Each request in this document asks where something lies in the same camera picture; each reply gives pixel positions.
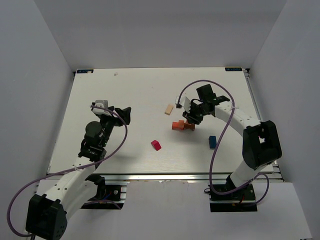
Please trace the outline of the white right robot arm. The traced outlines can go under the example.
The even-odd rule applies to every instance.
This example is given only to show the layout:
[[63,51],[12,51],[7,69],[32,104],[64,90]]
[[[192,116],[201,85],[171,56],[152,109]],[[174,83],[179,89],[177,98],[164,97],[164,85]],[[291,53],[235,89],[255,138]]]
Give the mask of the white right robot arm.
[[190,124],[199,125],[205,116],[213,116],[225,122],[220,136],[228,127],[242,137],[242,162],[226,179],[226,193],[233,193],[249,185],[266,166],[282,157],[277,127],[271,120],[261,121],[236,108],[230,93],[217,96],[212,81],[205,80],[197,88],[197,99],[180,94],[175,104],[184,110],[183,117]]

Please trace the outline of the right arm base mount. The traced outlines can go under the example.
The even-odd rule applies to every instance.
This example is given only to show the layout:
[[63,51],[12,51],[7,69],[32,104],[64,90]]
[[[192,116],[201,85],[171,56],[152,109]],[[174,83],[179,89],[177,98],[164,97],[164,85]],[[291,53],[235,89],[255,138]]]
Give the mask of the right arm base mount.
[[251,184],[241,190],[226,195],[218,195],[209,187],[204,189],[204,193],[209,195],[211,213],[244,213],[258,211],[256,195]]

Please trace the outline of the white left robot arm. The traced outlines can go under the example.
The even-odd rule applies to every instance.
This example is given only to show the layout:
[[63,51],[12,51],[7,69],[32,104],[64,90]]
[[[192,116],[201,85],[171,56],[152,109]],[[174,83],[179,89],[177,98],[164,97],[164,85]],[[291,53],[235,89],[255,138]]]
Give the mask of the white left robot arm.
[[127,127],[131,122],[131,107],[105,107],[95,103],[91,108],[99,121],[91,121],[72,170],[42,195],[29,201],[26,230],[45,240],[59,240],[66,231],[68,220],[85,204],[105,200],[105,178],[95,174],[106,156],[105,147],[114,127]]

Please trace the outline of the small orange cube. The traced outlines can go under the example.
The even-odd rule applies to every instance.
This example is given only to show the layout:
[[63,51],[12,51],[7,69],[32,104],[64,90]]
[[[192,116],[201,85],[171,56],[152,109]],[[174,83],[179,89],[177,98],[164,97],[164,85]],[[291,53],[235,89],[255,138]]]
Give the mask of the small orange cube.
[[178,124],[179,124],[180,126],[184,126],[185,121],[184,121],[184,120],[179,120],[179,121],[178,121]]

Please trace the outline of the cream rectangular wood block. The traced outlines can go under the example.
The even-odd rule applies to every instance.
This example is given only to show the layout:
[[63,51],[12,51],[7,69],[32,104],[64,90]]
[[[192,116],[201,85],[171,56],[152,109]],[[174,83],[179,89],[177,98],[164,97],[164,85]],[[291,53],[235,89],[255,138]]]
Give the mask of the cream rectangular wood block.
[[164,114],[169,116],[172,113],[173,108],[174,108],[174,106],[172,104],[168,104],[165,111],[164,111]]

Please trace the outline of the red roof-shaped block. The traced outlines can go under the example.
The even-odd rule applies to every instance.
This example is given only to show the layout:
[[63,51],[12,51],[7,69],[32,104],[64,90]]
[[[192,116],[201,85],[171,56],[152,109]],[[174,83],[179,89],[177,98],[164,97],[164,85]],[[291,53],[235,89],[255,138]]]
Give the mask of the red roof-shaped block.
[[159,151],[162,148],[160,143],[157,140],[153,140],[150,144],[153,146],[153,148],[156,151]]

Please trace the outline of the blue label left corner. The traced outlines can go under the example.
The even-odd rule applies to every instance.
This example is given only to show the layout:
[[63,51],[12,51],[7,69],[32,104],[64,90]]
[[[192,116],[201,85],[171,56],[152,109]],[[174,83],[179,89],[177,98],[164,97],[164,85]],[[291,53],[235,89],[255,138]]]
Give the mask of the blue label left corner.
[[92,74],[93,72],[93,69],[78,69],[76,74]]

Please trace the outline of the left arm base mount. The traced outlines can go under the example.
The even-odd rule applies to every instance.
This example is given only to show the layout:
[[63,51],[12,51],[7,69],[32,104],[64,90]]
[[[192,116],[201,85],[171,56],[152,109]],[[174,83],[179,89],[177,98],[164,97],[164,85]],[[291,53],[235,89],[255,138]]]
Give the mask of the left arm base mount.
[[90,198],[81,209],[91,210],[121,210],[124,206],[124,186],[110,184],[97,174],[90,175],[86,181],[92,182],[96,188],[95,195]]

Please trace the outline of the brown rectangular block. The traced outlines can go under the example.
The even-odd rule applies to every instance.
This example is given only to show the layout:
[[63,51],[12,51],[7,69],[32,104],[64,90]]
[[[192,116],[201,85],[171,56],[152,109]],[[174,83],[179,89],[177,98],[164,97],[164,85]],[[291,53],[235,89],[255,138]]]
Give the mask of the brown rectangular block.
[[185,130],[194,131],[194,130],[195,130],[195,124],[194,124],[194,123],[185,122],[185,123],[184,123],[184,129],[185,129]]

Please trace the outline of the red-orange rectangular block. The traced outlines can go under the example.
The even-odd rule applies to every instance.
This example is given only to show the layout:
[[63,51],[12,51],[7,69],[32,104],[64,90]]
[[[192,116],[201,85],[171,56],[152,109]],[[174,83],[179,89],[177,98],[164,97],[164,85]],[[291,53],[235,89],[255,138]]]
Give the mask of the red-orange rectangular block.
[[174,122],[172,122],[171,129],[174,130],[174,131],[183,131],[184,130],[184,126],[179,125],[178,122],[174,121]]

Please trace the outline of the blue rectangular block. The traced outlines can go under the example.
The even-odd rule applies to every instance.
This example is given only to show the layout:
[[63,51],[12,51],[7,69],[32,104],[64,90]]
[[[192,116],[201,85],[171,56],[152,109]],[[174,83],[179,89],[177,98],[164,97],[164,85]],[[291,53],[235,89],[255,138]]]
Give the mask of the blue rectangular block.
[[209,136],[208,142],[209,142],[209,148],[210,149],[215,149],[216,148],[216,146],[217,146],[217,138],[216,138],[216,136]]

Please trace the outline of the blue label corner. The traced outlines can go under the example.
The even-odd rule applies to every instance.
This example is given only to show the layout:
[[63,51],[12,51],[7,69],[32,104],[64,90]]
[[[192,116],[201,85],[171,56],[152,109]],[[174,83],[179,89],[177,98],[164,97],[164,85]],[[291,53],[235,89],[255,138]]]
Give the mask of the blue label corner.
[[226,72],[242,72],[243,69],[241,67],[225,67]]
[[93,72],[93,69],[78,69],[76,74],[92,74]]

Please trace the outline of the blue label right corner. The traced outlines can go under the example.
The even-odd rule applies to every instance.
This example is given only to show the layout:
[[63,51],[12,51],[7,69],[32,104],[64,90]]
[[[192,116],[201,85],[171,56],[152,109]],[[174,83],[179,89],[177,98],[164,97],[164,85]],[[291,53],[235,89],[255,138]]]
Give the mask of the blue label right corner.
[[225,67],[226,72],[242,72],[243,69],[241,67]]

